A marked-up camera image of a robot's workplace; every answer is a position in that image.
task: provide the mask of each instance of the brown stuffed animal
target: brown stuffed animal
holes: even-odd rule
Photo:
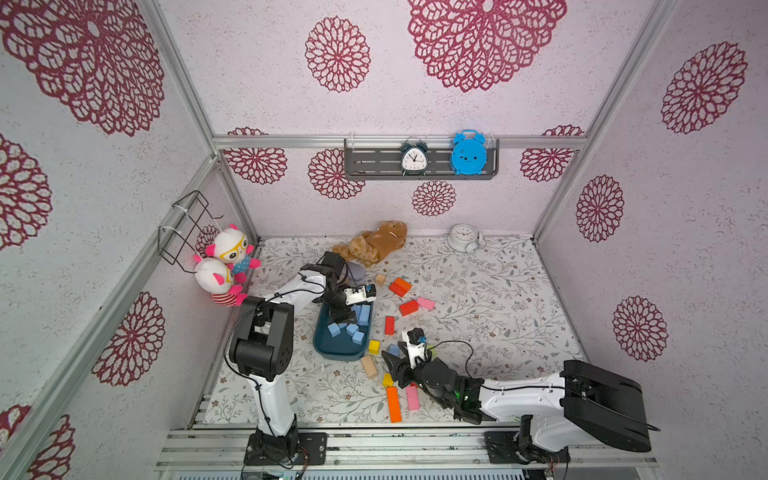
[[[363,232],[347,245],[336,245],[333,251],[344,260],[358,260],[366,268],[376,265],[387,255],[406,244],[408,227],[403,222],[384,222],[375,232]]]

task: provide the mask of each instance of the floral tablecloth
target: floral tablecloth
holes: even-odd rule
[[[266,240],[251,294],[268,295],[303,264],[315,263],[323,252],[346,241],[332,237]],[[396,341],[384,335],[384,318],[390,315],[397,319],[397,332],[419,326],[430,344],[449,339],[471,343],[475,354],[469,371],[477,377],[540,376],[559,370],[564,360],[582,358],[528,238],[490,237],[484,247],[467,254],[451,250],[444,237],[412,237],[374,266],[368,278],[372,281],[377,273],[387,275],[387,284],[378,288],[371,338],[381,341],[382,348]],[[404,299],[387,288],[398,276],[413,285]],[[436,308],[401,317],[397,307],[417,296],[436,301]],[[310,304],[296,316],[293,359],[285,373],[300,422],[389,422],[383,359],[374,357],[379,370],[374,379],[366,377],[359,362],[324,359],[312,345],[318,314],[319,305]],[[445,343],[436,351],[465,374],[466,345]],[[405,391],[400,390],[403,422],[453,421],[452,412],[439,408],[424,392],[419,392],[419,401],[421,408],[409,411]],[[222,365],[204,421],[255,422],[257,411],[247,381]]]

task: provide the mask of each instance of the pink plush toy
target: pink plush toy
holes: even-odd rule
[[[224,262],[232,270],[235,281],[243,283],[247,279],[245,272],[249,268],[261,266],[261,260],[250,257],[254,248],[248,244],[245,233],[230,223],[230,228],[222,230],[214,238],[213,244],[206,247],[205,254]]]
[[[232,273],[226,265],[215,258],[200,258],[194,256],[197,265],[194,267],[194,278],[203,290],[210,293],[210,298],[220,305],[239,306],[248,295],[243,292],[242,285],[234,285]]]

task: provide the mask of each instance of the plush toy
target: plush toy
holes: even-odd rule
[[[261,266],[261,260],[250,257],[254,248],[248,244],[245,233],[230,223],[230,228],[222,230],[214,238],[213,244],[206,247],[205,254],[224,262],[232,270],[235,281],[243,283],[247,279],[245,272],[249,268]]]
[[[242,285],[234,285],[232,272],[227,265],[215,258],[194,256],[197,265],[194,267],[194,278],[203,290],[210,293],[210,298],[220,305],[239,306],[248,295],[243,292]]]
[[[403,222],[384,222],[375,232],[362,232],[349,245],[336,245],[333,251],[344,260],[358,260],[370,268],[406,244],[408,227]]]

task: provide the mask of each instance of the blue alarm clock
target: blue alarm clock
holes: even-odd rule
[[[472,132],[474,137],[464,134]],[[456,175],[479,175],[488,160],[485,151],[485,137],[476,130],[464,130],[453,138],[456,144],[451,153],[451,170]]]

